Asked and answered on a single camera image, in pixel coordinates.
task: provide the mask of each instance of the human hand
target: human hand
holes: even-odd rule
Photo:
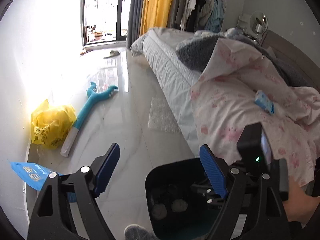
[[[305,194],[299,184],[289,177],[289,198],[283,202],[289,222],[308,223],[319,203],[320,198]]]

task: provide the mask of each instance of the yellow plastic bag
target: yellow plastic bag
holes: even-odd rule
[[[31,140],[55,149],[63,143],[76,119],[71,105],[50,107],[46,99],[31,114]]]

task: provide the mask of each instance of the black door frame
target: black door frame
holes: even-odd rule
[[[95,41],[90,42],[87,40],[87,26],[84,26],[84,9],[85,9],[85,0],[83,0],[82,4],[82,27],[83,27],[83,40],[84,40],[84,46],[86,45],[92,45],[92,44],[100,44],[102,42],[114,42],[114,41]],[[115,41],[125,41],[127,39],[127,36],[121,36],[121,15],[122,15],[122,2],[123,0],[118,0],[117,4],[117,19],[116,19],[116,40]]]

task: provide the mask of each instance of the blue plastic bag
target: blue plastic bag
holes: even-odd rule
[[[52,170],[36,163],[10,162],[11,168],[30,187],[40,191]],[[76,194],[68,193],[69,202],[76,202]]]

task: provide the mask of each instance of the mattress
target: mattress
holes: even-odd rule
[[[190,88],[200,72],[185,67],[178,59],[177,44],[193,36],[176,29],[151,28],[131,46],[133,55],[144,54],[168,101],[174,117],[193,154],[199,156],[199,142],[193,118]]]

